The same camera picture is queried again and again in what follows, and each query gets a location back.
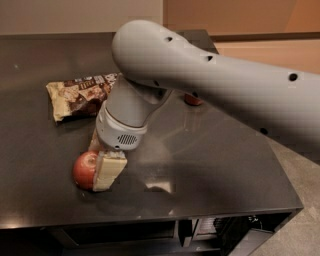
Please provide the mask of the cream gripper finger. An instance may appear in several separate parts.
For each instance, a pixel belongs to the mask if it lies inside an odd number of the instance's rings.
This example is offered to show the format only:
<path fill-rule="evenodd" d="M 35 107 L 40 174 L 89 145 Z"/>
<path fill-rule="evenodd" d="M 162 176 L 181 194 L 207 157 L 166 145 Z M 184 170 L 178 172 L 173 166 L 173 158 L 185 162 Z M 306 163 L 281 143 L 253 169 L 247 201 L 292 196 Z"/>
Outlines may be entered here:
<path fill-rule="evenodd" d="M 101 144 L 99 142 L 96 130 L 93 131 L 91 141 L 88 146 L 88 150 L 89 151 L 97 151 L 97 152 L 99 152 L 101 150 Z"/>
<path fill-rule="evenodd" d="M 120 175 L 127 164 L 123 151 L 100 151 L 93 179 L 93 191 L 106 191 Z"/>

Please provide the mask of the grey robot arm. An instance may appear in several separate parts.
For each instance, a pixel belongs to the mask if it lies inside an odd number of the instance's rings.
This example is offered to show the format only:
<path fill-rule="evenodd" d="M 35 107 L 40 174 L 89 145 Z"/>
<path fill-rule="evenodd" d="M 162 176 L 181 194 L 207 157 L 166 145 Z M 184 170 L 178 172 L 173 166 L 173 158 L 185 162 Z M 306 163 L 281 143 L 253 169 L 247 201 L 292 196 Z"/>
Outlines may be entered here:
<path fill-rule="evenodd" d="M 179 90 L 316 162 L 320 157 L 320 75 L 210 53 L 151 21 L 134 20 L 111 46 L 119 69 L 96 118 L 93 189 L 109 189 L 138 147 L 153 112 Z"/>

